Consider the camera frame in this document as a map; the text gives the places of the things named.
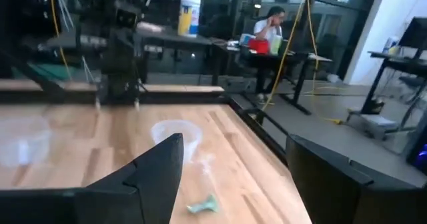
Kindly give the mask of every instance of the monitor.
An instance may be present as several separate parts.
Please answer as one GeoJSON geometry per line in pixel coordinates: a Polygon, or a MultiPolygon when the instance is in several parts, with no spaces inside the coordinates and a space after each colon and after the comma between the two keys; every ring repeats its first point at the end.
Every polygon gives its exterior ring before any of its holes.
{"type": "Polygon", "coordinates": [[[406,29],[399,45],[416,49],[427,49],[427,18],[414,17],[406,29]]]}

